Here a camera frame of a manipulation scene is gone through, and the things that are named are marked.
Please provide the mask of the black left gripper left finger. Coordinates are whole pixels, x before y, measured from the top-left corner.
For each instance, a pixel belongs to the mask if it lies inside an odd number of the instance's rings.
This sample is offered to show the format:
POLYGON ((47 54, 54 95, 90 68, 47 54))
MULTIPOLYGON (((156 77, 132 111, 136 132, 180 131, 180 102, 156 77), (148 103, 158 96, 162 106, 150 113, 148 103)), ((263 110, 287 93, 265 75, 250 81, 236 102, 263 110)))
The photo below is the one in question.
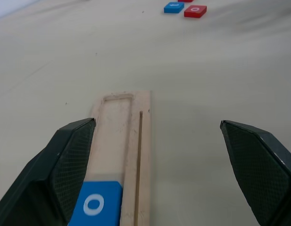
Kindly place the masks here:
POLYGON ((0 200, 0 226, 67 226, 86 175, 96 121, 58 129, 0 200))

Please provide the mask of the light wooden letter tray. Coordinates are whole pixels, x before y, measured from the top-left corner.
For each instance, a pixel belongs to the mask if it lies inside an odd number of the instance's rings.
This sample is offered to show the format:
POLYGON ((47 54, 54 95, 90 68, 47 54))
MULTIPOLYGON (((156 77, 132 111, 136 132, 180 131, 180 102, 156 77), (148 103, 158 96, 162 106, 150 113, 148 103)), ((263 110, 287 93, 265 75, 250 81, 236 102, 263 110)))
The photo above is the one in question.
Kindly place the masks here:
POLYGON ((120 183, 120 226, 150 226, 151 92, 105 95, 91 116, 96 128, 84 180, 120 183))

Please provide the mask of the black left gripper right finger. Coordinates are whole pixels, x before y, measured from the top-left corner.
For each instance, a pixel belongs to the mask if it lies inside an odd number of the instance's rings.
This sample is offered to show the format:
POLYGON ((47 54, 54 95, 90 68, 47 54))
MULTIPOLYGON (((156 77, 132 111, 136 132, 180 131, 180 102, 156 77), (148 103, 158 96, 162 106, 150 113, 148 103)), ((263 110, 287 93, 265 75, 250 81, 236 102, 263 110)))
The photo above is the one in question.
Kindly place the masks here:
POLYGON ((223 120, 238 185, 260 226, 291 226, 291 153, 270 132, 223 120))

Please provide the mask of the red tile letter o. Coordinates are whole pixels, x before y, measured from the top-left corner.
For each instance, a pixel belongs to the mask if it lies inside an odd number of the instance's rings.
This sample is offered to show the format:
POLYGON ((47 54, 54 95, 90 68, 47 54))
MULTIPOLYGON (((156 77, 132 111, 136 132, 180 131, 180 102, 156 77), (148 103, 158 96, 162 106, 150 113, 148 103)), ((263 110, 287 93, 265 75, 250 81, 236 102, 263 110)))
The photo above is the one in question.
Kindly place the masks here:
POLYGON ((207 12, 207 6, 191 5, 184 11, 184 17, 201 18, 207 12))

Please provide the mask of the blue tile letter t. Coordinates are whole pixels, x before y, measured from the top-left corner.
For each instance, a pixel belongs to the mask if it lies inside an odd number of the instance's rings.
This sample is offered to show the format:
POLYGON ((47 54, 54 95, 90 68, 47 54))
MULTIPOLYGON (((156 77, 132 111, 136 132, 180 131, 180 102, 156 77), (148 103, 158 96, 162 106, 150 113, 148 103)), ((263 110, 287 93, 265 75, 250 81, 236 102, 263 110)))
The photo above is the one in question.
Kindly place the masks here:
POLYGON ((184 2, 170 2, 164 7, 164 13, 178 14, 184 9, 184 2))

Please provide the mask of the blue tile letter o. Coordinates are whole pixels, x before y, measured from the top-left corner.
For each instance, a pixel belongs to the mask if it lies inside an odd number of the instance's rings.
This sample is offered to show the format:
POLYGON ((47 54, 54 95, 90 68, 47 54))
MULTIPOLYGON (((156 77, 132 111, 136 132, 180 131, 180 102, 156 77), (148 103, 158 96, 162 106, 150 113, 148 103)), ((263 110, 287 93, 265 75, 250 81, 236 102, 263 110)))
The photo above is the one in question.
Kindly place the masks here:
POLYGON ((117 181, 84 182, 68 226, 119 226, 122 194, 117 181))

